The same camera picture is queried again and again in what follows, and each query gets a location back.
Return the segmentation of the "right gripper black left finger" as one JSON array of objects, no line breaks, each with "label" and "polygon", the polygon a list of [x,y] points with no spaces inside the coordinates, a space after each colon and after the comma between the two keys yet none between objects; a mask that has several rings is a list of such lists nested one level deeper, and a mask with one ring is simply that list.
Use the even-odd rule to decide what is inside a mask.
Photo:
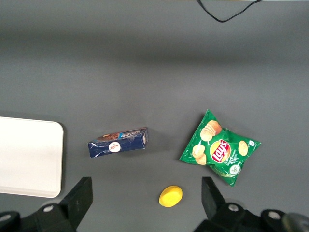
[{"label": "right gripper black left finger", "polygon": [[0,214],[2,232],[75,232],[93,202],[92,178],[83,177],[59,203],[49,203],[21,218],[17,211]]}]

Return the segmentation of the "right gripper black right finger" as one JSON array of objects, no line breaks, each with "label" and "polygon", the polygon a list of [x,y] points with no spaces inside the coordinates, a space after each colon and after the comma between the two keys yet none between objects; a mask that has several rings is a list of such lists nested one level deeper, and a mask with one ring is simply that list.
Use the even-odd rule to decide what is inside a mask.
[{"label": "right gripper black right finger", "polygon": [[259,216],[237,203],[226,202],[211,177],[201,181],[201,201],[207,218],[196,232],[307,232],[309,218],[299,213],[266,209]]}]

